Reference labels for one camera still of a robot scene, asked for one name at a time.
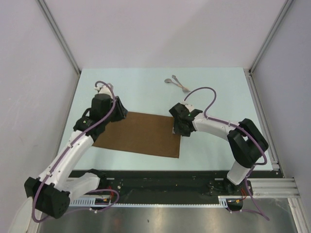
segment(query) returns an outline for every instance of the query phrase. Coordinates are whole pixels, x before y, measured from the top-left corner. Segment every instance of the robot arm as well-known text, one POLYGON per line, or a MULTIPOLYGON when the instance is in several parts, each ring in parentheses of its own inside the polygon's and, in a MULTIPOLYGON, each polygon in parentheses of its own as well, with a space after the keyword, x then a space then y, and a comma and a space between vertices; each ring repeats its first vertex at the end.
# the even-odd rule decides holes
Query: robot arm
POLYGON ((34 199, 37 190, 42 186, 39 194, 37 194, 35 208, 54 218, 61 217, 72 200, 97 189, 100 184, 105 182, 105 174, 96 170, 90 170, 73 182, 66 182, 81 156, 105 131, 105 126, 109 122, 126 118, 127 110, 123 107, 119 97, 115 97, 116 105, 109 117, 81 135, 86 129, 102 120, 112 108, 112 93, 109 88, 103 86, 96 88, 96 90, 98 94, 92 99, 91 108, 86 109, 82 117, 76 122, 73 127, 74 132, 71 134, 67 145, 36 179, 29 177, 24 184, 27 197, 34 199))
MULTIPOLYGON (((178 103, 170 110, 170 113, 174 117, 173 130, 175 133, 189 137, 191 132, 200 131, 210 133, 229 142, 235 162, 227 174, 227 181, 229 183, 229 187, 226 187, 227 190, 240 185, 246 174, 261 157, 261 153, 256 145, 250 139, 244 139, 246 135, 243 132, 231 124, 223 124, 215 121, 215 119, 217 120, 215 117, 208 116, 206 118, 203 111, 195 109, 190 104, 185 102, 178 103)), ((268 149, 267 141, 251 120, 244 119, 242 122, 230 123, 246 130, 256 140, 263 151, 268 149)))

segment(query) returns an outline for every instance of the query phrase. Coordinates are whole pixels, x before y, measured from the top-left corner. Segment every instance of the brown cardboard sheet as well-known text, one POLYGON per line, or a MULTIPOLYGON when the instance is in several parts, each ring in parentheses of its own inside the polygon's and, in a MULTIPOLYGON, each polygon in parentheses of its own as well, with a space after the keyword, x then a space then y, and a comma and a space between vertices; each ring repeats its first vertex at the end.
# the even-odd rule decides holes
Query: brown cardboard sheet
POLYGON ((180 135, 173 134, 173 117, 129 112, 109 123, 95 147, 179 158, 180 135))

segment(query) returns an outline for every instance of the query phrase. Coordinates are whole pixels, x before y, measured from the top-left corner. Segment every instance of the white wall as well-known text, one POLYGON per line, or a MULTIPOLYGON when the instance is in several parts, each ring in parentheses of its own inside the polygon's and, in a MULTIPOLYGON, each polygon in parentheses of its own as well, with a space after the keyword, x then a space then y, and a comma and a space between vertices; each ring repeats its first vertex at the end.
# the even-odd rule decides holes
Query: white wall
POLYGON ((0 232, 51 162, 77 76, 35 0, 0 7, 0 232))
POLYGON ((83 68, 249 68, 284 2, 47 0, 83 68))
POLYGON ((293 5, 255 70, 276 148, 311 216, 311 1, 293 5))

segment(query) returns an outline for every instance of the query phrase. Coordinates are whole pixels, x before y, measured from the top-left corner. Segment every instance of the table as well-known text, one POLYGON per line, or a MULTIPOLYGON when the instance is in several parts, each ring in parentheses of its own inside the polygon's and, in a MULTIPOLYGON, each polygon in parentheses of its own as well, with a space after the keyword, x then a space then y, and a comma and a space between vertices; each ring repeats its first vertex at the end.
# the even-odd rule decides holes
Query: table
MULTIPOLYGON (((72 127, 84 110, 91 105, 96 94, 94 84, 101 80, 114 86, 128 111, 170 116, 168 112, 186 96, 181 88, 164 83, 175 75, 190 90, 210 86, 217 91, 217 99, 208 114, 225 120, 241 121, 249 118, 260 129, 259 120, 251 98, 244 71, 230 68, 110 68, 83 69, 70 114, 64 130, 61 148, 72 133, 72 127)), ((213 100, 209 90, 198 91, 189 97, 197 109, 204 110, 213 100)), ((194 132, 182 137, 180 156, 165 158, 125 151, 91 147, 82 156, 75 169, 103 170, 230 170, 234 162, 227 141, 213 135, 194 132)), ((256 170, 272 170, 268 164, 256 170)))

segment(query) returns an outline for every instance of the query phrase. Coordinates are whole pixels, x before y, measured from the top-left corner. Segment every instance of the metal spoon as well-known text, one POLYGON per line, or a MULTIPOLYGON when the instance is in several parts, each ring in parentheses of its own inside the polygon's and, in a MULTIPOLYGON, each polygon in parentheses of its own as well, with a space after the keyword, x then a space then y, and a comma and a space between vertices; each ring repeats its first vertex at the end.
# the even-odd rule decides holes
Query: metal spoon
POLYGON ((174 83, 171 79, 166 79, 164 80, 165 83, 173 83, 175 84, 176 86, 179 86, 180 88, 183 89, 183 92, 190 92, 188 89, 186 89, 183 85, 179 85, 177 83, 174 83))
POLYGON ((180 81, 176 78, 175 75, 172 75, 172 78, 173 78, 179 85, 181 85, 183 88, 185 88, 185 87, 180 83, 180 81))

